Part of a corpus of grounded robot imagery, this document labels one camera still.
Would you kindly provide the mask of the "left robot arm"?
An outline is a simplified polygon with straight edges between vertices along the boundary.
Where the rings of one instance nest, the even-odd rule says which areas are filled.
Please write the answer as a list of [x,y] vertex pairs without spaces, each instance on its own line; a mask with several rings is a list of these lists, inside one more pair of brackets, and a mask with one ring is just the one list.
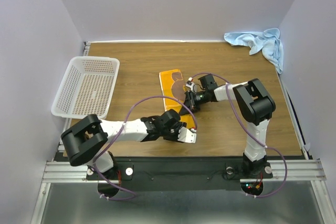
[[104,146],[121,141],[150,142],[160,137],[195,143],[196,134],[180,119],[174,110],[127,122],[100,120],[90,114],[64,131],[61,139],[71,166],[97,167],[104,178],[110,179],[116,175],[117,166],[112,154],[102,150]]

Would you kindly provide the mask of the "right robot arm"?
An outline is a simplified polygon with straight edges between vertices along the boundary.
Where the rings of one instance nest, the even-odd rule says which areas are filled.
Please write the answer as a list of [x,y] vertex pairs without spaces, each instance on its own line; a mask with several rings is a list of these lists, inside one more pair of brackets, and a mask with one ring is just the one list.
[[227,82],[219,86],[214,75],[208,73],[198,80],[201,84],[200,91],[194,90],[196,83],[192,77],[186,82],[188,90],[185,92],[184,106],[179,114],[198,112],[204,103],[229,101],[238,123],[247,134],[241,173],[246,178],[262,173],[267,166],[267,127],[276,109],[271,95],[259,79],[239,84]]

